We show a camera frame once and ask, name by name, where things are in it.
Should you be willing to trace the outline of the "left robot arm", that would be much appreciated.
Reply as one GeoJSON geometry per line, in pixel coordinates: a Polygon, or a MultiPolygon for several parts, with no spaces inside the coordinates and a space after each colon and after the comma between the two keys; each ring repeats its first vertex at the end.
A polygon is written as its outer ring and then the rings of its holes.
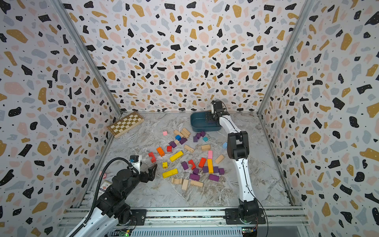
{"type": "Polygon", "coordinates": [[[105,237],[117,225],[123,226],[121,230],[130,236],[137,226],[143,226],[147,210],[132,210],[125,201],[141,182],[154,181],[158,165],[152,165],[147,171],[141,171],[140,166],[138,155],[132,155],[129,160],[120,157],[111,159],[100,174],[89,213],[70,231],[68,236],[105,237]],[[112,184],[102,195],[99,195],[105,172],[117,161],[126,163],[126,168],[118,171],[112,178],[112,184]]]}

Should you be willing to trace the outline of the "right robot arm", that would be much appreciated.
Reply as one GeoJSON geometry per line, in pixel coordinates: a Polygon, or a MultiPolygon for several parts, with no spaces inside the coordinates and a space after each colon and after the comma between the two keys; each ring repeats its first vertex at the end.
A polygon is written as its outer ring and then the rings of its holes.
{"type": "Polygon", "coordinates": [[[253,191],[248,168],[249,136],[246,131],[237,127],[221,100],[211,102],[212,119],[220,125],[228,135],[227,153],[237,171],[239,183],[238,215],[242,222],[250,223],[259,215],[259,202],[253,191]]]}

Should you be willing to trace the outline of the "teal storage bin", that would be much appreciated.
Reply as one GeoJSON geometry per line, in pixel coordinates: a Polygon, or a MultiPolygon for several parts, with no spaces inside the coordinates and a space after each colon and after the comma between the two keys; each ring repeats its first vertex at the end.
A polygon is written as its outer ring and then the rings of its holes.
{"type": "Polygon", "coordinates": [[[210,132],[221,130],[220,124],[213,119],[210,111],[194,112],[190,116],[190,125],[195,132],[210,132]]]}

